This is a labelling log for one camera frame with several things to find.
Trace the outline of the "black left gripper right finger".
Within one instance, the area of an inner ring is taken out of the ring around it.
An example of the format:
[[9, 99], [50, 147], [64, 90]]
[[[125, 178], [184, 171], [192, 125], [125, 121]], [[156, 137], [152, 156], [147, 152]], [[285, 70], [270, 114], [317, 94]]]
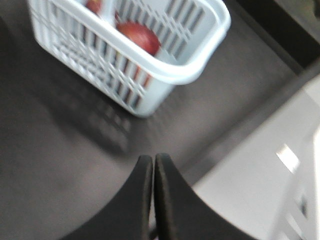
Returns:
[[212, 210], [191, 188], [166, 153], [155, 156], [154, 208], [160, 240], [251, 240]]

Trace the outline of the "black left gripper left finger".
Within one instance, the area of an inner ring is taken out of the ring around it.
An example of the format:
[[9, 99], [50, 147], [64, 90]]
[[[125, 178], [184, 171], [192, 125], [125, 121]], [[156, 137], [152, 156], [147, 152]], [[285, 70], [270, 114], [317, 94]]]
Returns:
[[141, 155], [120, 190], [96, 215], [63, 240], [148, 240], [153, 161]]

